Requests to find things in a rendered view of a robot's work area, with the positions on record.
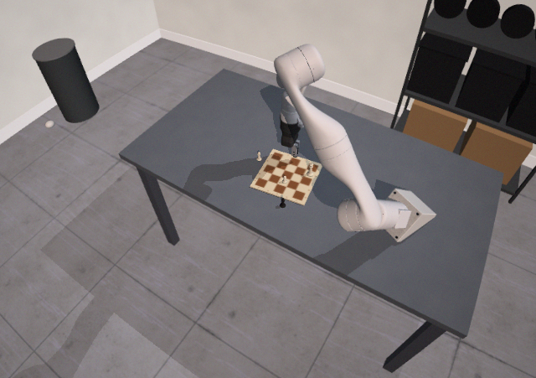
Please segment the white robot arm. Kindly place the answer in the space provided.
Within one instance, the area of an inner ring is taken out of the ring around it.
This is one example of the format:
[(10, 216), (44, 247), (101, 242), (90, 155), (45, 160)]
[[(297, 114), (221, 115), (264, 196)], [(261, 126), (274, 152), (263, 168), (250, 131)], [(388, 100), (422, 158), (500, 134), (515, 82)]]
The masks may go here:
[(317, 48), (312, 44), (301, 45), (275, 58), (274, 67), (276, 82), (285, 89), (281, 108), (297, 112), (320, 164), (354, 196), (338, 206), (340, 226), (349, 232), (406, 228), (411, 210), (401, 202), (375, 198), (344, 127), (303, 96), (307, 85), (320, 80), (325, 73)]

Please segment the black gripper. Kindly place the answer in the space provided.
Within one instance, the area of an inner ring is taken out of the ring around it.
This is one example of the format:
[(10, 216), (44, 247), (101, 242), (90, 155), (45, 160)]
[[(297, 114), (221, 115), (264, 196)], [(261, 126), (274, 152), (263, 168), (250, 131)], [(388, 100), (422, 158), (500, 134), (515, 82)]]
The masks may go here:
[(291, 155), (296, 157), (299, 153), (298, 132), (304, 127), (297, 112), (287, 112), (281, 108), (281, 145), (291, 148)]

